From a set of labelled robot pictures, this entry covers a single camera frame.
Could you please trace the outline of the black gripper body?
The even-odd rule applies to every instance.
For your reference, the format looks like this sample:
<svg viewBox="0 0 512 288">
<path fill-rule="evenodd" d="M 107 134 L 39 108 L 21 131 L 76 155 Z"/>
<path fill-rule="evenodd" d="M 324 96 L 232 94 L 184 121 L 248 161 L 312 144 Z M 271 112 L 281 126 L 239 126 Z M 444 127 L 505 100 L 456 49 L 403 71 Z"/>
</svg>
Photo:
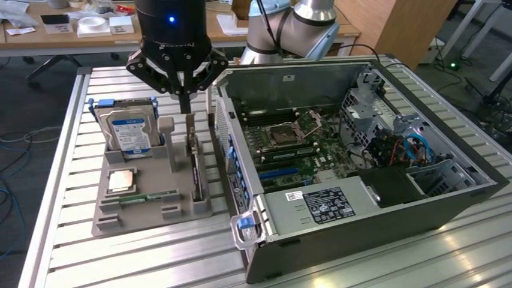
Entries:
<svg viewBox="0 0 512 288">
<path fill-rule="evenodd" d="M 135 1 L 141 53 L 163 70 L 199 68 L 211 53 L 205 1 Z"/>
</svg>

